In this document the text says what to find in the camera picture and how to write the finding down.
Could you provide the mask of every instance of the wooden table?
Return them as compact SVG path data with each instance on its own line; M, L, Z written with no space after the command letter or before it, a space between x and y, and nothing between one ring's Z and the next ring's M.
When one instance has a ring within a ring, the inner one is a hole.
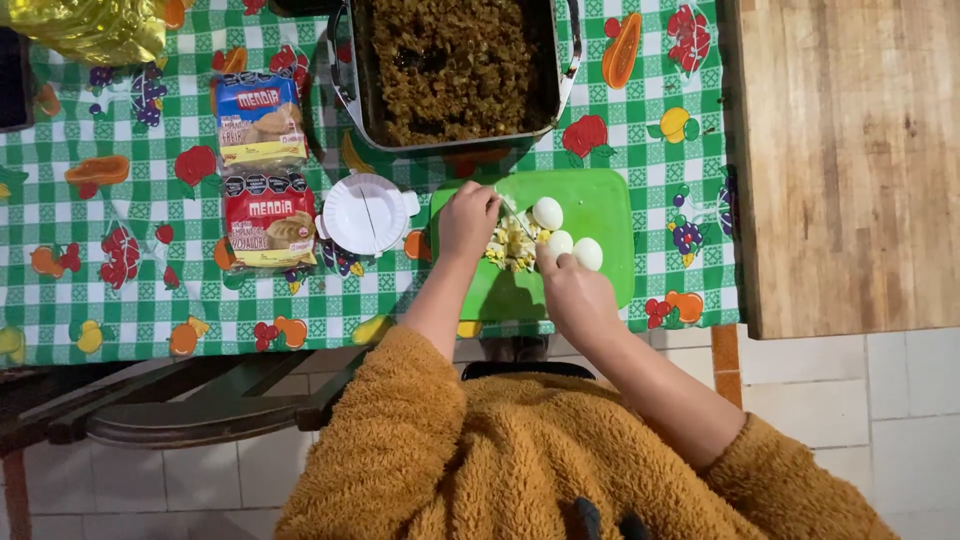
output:
M750 336L960 326L960 2L727 8Z

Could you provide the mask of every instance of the green cutting board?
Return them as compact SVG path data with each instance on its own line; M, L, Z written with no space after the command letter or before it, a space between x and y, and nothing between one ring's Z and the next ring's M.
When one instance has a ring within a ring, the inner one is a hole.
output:
M437 224L440 208L464 181L440 186L430 201L430 243L440 252ZM613 284L616 305L634 297L634 233L630 193L619 173L610 169L529 171L505 178L476 179L516 202L516 212L527 211L540 197L553 197L564 210L562 230L576 242L589 236L603 249L600 273ZM486 258L477 263L460 318L465 321L543 320L543 280L540 273L501 271Z

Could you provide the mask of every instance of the sleeve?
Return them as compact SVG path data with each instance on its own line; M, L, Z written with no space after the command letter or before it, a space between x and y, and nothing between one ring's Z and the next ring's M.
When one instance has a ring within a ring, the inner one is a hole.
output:
M420 334L390 329L333 407L275 538L397 538L433 499L466 411L450 361Z
M703 478L772 540L898 538L855 487L753 414Z

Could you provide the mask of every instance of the ground meat filling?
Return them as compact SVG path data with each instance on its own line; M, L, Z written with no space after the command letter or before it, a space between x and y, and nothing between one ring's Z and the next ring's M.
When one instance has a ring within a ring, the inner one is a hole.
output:
M529 133L543 50L535 0L371 0L388 136L398 146ZM539 6L550 17L549 4Z

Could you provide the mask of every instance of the tablecloth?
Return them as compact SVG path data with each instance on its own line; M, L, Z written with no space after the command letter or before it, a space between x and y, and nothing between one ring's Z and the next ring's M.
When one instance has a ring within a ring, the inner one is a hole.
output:
M427 225L430 192L451 178L608 167L630 191L636 289L620 312L630 330L739 320L735 175L712 2L583 1L584 62L559 127L529 152L493 162L377 153L325 82L326 18L278 18L261 0L245 2L197 0L149 64L91 69L32 48L42 90L36 125L0 135L0 366L248 353L264 326L282 331L272 350L340 347L369 341L409 306L430 270L420 233L377 260L321 243L313 272L224 272L219 178L180 178L177 162L204 152L194 147L216 150L211 70L238 54L248 70L286 69L305 81L322 149L304 170L315 191L360 160L417 191L417 230ZM568 9L556 10L566 65ZM629 80L616 88L624 81L609 81L604 55L632 12L642 36ZM129 160L120 182L65 180L83 160L108 156ZM117 256L123 264L105 268ZM552 331L549 321L488 322L462 325L461 335Z

